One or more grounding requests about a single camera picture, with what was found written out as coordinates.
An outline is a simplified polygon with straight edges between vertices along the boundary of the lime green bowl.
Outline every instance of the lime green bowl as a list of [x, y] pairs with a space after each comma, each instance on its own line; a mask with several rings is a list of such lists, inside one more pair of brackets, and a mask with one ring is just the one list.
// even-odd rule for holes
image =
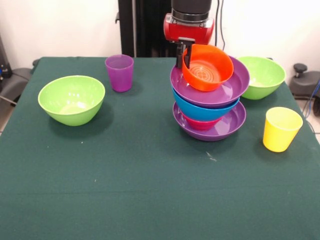
[[286, 78], [285, 70], [275, 61], [258, 56], [237, 58], [250, 74], [250, 83], [243, 98], [258, 100], [273, 93]]
[[53, 119], [68, 126], [88, 123], [99, 111], [106, 90], [89, 76], [65, 76], [45, 85], [38, 103]]

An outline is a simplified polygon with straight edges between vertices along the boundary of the table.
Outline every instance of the table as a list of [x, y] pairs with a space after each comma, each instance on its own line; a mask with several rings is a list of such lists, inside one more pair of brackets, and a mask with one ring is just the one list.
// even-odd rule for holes
[[[104, 58], [40, 60], [0, 137], [1, 239], [320, 239], [320, 147], [308, 124], [286, 152], [262, 144], [267, 109], [301, 113], [286, 84], [241, 99], [243, 127], [202, 142], [173, 118], [174, 64], [136, 58], [132, 89], [116, 93]], [[67, 75], [106, 87], [83, 126], [60, 124], [38, 105], [41, 88]]]

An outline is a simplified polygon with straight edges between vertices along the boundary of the plastic cup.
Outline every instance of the plastic cup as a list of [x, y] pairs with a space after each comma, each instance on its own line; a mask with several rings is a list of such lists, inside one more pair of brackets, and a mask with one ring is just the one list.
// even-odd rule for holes
[[132, 87], [134, 60], [127, 55], [114, 55], [105, 60], [111, 87], [116, 92], [126, 92]]
[[303, 125], [302, 117], [286, 107], [270, 108], [265, 115], [264, 146], [272, 152], [287, 150]]

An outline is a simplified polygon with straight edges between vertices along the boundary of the black pole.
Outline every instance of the black pole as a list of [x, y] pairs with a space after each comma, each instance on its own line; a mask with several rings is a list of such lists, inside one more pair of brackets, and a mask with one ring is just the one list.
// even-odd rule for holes
[[11, 75], [12, 70], [0, 36], [0, 76], [4, 79], [8, 79], [11, 77]]

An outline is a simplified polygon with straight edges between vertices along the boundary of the purple plate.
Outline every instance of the purple plate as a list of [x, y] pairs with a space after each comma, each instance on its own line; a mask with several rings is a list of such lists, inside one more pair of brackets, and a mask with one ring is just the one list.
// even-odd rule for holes
[[223, 107], [239, 98], [249, 87], [250, 75], [245, 65], [232, 56], [233, 75], [214, 91], [199, 91], [190, 86], [181, 69], [173, 67], [170, 74], [171, 85], [181, 98], [191, 104], [205, 107]]
[[229, 137], [244, 124], [246, 120], [246, 109], [241, 102], [238, 102], [230, 112], [224, 115], [222, 119], [208, 131], [199, 131], [190, 127], [176, 103], [173, 105], [173, 116], [180, 127], [191, 137], [201, 141], [214, 142]]

